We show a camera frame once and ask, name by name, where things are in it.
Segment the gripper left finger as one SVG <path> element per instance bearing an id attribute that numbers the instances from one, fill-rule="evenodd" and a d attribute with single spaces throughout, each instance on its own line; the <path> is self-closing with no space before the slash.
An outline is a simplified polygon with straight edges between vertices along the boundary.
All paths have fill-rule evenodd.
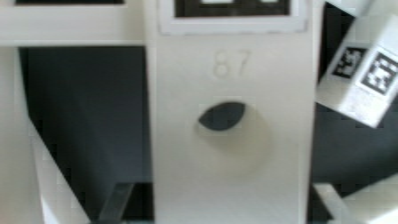
<path id="1" fill-rule="evenodd" d="M 128 207 L 134 188 L 134 183 L 119 183 L 116 185 L 95 224 L 123 224 L 123 215 Z"/>

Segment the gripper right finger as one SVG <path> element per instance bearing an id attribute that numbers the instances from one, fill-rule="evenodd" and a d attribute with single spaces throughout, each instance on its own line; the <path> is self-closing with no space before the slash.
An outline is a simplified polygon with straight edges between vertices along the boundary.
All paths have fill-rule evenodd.
<path id="1" fill-rule="evenodd" d="M 338 194 L 336 188 L 329 183 L 313 184 L 320 200 L 324 202 L 327 211 L 333 215 L 333 220 L 327 224 L 356 224 L 354 217 L 350 215 L 349 207 L 343 202 L 343 198 Z"/>

